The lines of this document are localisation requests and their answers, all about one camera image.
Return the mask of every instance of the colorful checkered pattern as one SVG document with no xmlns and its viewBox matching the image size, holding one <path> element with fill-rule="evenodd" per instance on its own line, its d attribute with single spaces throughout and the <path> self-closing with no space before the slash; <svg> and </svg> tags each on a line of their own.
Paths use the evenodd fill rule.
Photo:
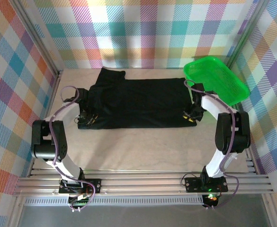
<svg viewBox="0 0 277 227">
<path fill-rule="evenodd" d="M 0 0 L 0 227 L 31 159 L 31 125 L 45 116 L 54 76 L 9 0 Z"/>
<path fill-rule="evenodd" d="M 277 0 L 270 1 L 233 71 L 250 88 L 242 105 L 250 116 L 251 147 L 277 199 Z"/>
<path fill-rule="evenodd" d="M 22 2 L 66 68 L 181 68 L 225 61 L 258 0 L 34 0 L 44 26 Z"/>
</svg>

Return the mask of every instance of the folded black garment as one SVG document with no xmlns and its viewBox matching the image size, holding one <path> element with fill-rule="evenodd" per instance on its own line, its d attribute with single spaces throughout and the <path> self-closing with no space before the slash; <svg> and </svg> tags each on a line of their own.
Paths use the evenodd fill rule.
<svg viewBox="0 0 277 227">
<path fill-rule="evenodd" d="M 184 78 L 125 79 L 125 71 L 102 68 L 89 90 L 89 107 L 95 122 L 79 129 L 178 128 L 196 126 L 184 119 L 191 105 Z"/>
</svg>

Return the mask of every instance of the green plastic tray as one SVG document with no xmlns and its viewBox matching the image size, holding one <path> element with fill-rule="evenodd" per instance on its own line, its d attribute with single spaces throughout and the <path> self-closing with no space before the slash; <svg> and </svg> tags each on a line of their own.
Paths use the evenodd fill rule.
<svg viewBox="0 0 277 227">
<path fill-rule="evenodd" d="M 184 67 L 187 79 L 203 83 L 206 91 L 214 91 L 225 103 L 234 105 L 246 99 L 247 86 L 218 58 L 207 56 Z"/>
</svg>

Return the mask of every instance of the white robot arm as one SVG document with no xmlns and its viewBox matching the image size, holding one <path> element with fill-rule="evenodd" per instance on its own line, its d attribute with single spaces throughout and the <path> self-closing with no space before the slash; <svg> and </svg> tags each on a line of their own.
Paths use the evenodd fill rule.
<svg viewBox="0 0 277 227">
<path fill-rule="evenodd" d="M 57 167 L 63 173 L 61 180 L 61 185 L 74 189 L 74 192 L 80 192 L 85 189 L 85 185 L 81 182 L 71 181 L 71 178 L 77 180 L 84 180 L 83 170 L 73 163 L 67 154 L 68 145 L 65 135 L 65 128 L 74 121 L 74 119 L 81 115 L 85 116 L 85 120 L 88 123 L 93 123 L 95 116 L 89 113 L 88 106 L 88 91 L 83 88 L 78 88 L 79 97 L 76 102 L 68 105 L 75 97 L 67 99 L 64 101 L 63 105 L 65 107 L 62 109 L 54 118 L 52 122 L 53 131 L 55 137 L 58 141 L 58 158 L 55 166 L 53 165 L 53 160 L 55 157 L 55 145 L 54 140 L 51 137 L 49 121 L 51 116 L 45 118 L 44 120 L 34 121 L 32 124 L 32 145 L 31 152 L 32 156 L 35 158 L 43 159 L 47 164 L 52 167 Z"/>
<path fill-rule="evenodd" d="M 208 111 L 217 120 L 215 134 L 217 148 L 212 160 L 204 167 L 200 176 L 203 186 L 211 182 L 217 184 L 219 179 L 223 178 L 223 171 L 231 161 L 236 159 L 239 153 L 250 146 L 249 116 L 246 112 L 238 112 L 226 105 L 219 99 L 218 95 L 210 94 L 210 96 L 207 96 L 206 94 L 209 92 L 203 93 L 204 87 L 202 84 L 195 84 L 192 88 L 194 103 L 186 108 L 184 118 L 189 119 L 189 121 L 201 121 L 203 112 Z M 230 144 L 232 134 L 232 116 L 230 111 L 233 112 L 235 117 L 233 144 Z M 231 152 L 226 157 L 230 146 L 232 146 Z"/>
</svg>

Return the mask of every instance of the black mounting plate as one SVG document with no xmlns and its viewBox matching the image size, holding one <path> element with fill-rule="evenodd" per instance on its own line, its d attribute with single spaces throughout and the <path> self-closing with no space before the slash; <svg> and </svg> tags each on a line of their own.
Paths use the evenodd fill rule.
<svg viewBox="0 0 277 227">
<path fill-rule="evenodd" d="M 220 179 L 219 183 L 208 183 L 202 187 L 202 182 L 200 178 L 197 177 L 187 177 L 185 178 L 186 192 L 227 192 L 228 185 L 225 178 Z"/>
<path fill-rule="evenodd" d="M 96 189 L 96 194 L 100 193 L 100 188 L 101 188 L 101 179 L 84 179 L 84 181 L 88 181 L 90 183 L 92 183 L 95 186 Z M 91 187 L 87 187 L 88 189 L 88 194 L 92 193 L 92 188 Z M 78 194 L 78 193 L 74 193 L 72 190 L 70 190 L 68 187 L 60 187 L 58 190 L 59 194 Z"/>
</svg>

